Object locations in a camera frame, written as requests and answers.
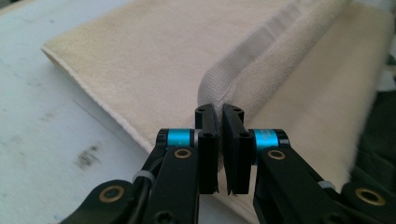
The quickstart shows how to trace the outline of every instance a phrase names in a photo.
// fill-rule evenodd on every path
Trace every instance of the dark fabric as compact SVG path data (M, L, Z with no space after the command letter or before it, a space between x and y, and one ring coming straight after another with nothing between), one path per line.
M396 194L396 91L377 94L351 180Z

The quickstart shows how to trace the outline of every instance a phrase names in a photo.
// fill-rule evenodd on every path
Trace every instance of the white table surface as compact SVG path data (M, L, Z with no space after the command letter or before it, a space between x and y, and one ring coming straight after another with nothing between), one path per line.
M131 180L146 160L146 151L40 50L126 2L25 0L0 10L0 223L58 223L97 185ZM201 196L200 223L245 221Z

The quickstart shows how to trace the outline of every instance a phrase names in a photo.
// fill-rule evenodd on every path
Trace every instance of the blue band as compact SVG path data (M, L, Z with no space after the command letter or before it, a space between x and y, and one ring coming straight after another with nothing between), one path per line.
M168 147L189 147L190 129L169 129Z
M256 160L254 164L257 165L259 162L260 152L268 147L279 147L276 132L272 129L254 129L253 130L256 138Z

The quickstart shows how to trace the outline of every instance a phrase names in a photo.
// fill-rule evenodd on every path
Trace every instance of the folded towel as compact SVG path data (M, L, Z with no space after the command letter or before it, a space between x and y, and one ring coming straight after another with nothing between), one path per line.
M285 130L292 147L338 191L348 181L393 36L390 13L352 3L247 126ZM216 194L256 223L249 195ZM226 191L224 173L219 190Z
M161 128L191 126L198 94L205 95L200 103L209 102L233 85L224 80L252 76L243 89L227 91L243 100L253 78L264 74L258 83L265 88L255 85L244 108L257 111L256 102L262 105L274 92L346 2L136 0L52 39L43 50L151 151ZM235 62L241 63L230 74L214 74ZM270 69L269 77L261 69ZM210 86L213 78L219 90Z

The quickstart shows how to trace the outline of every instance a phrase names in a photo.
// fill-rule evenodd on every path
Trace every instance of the beige fabric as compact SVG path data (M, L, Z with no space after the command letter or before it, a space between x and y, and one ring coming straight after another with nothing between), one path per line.
M388 12L352 3L247 126L285 130L293 148L340 190L348 181L392 35ZM249 223L257 222L255 176L253 169L248 196L216 195ZM220 192L226 191L224 174L219 183Z
M273 43L292 44L298 50L288 54L283 49L277 54L278 59L283 59L271 68L279 69L278 74L272 74L278 80L276 84L319 39L346 2L136 0L58 36L43 50L150 151L161 128L192 125L192 112L205 73L235 46L248 42L258 28L279 17L279 11L291 8L299 13L291 23L283 24L287 36L274 32ZM321 15L317 10L326 13ZM308 29L312 32L309 35L298 32L299 27L310 26L318 29ZM300 37L289 43L293 35ZM309 45L301 35L309 36ZM286 72L285 63L290 64ZM255 67L261 69L259 64L249 68L257 73Z

